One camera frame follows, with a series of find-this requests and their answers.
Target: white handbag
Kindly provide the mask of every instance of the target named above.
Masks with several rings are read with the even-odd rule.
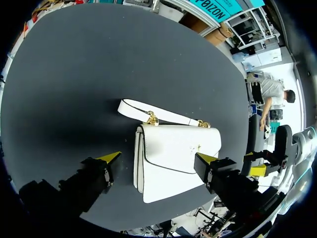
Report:
[[[123,99],[118,112],[145,124],[137,128],[133,184],[151,203],[203,184],[194,170],[197,152],[218,157],[220,133],[209,123]],[[177,125],[159,125],[159,119]]]

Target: person's arm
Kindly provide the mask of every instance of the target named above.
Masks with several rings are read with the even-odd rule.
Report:
[[[266,116],[269,112],[269,109],[271,108],[272,105],[272,97],[269,97],[266,99],[265,104],[264,104],[264,108],[263,108],[263,112],[262,112],[262,117],[260,120],[260,130],[264,130],[265,127],[265,119]]]

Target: cable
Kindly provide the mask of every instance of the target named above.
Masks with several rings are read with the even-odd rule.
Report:
[[[278,187],[278,186],[259,185],[259,187]]]
[[[195,221],[194,221],[194,222],[195,222],[195,225],[196,225],[196,226],[198,227],[198,229],[199,229],[200,226],[197,225],[196,220],[197,220],[197,217],[195,218]]]
[[[193,212],[193,211],[190,211],[189,212],[189,216],[187,215],[187,213],[185,213],[185,215],[186,215],[186,217],[192,217],[193,215],[191,215],[191,213]]]

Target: gold chain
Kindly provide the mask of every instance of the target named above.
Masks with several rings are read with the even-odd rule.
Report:
[[[199,127],[210,128],[210,123],[209,122],[204,122],[202,120],[198,120],[198,122],[199,122],[199,124],[198,124]]]
[[[159,125],[159,119],[155,116],[154,112],[148,111],[147,114],[150,115],[150,118],[148,119],[147,122],[144,122],[143,124],[150,124],[150,125]]]
[[[147,122],[144,122],[143,124],[150,124],[150,125],[155,125],[158,126],[159,125],[159,119],[155,116],[154,112],[152,111],[148,111],[147,114],[150,115],[149,119]],[[198,126],[199,127],[205,127],[205,128],[210,128],[210,124],[208,122],[202,121],[202,120],[198,120]]]

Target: blue sign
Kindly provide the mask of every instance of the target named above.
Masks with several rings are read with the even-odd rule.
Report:
[[[263,0],[250,0],[250,2],[252,3],[253,7],[259,7],[259,6],[265,5]]]
[[[232,16],[242,11],[241,6],[235,0],[216,0]]]
[[[215,0],[189,0],[192,4],[203,10],[217,22],[223,22],[230,14]]]

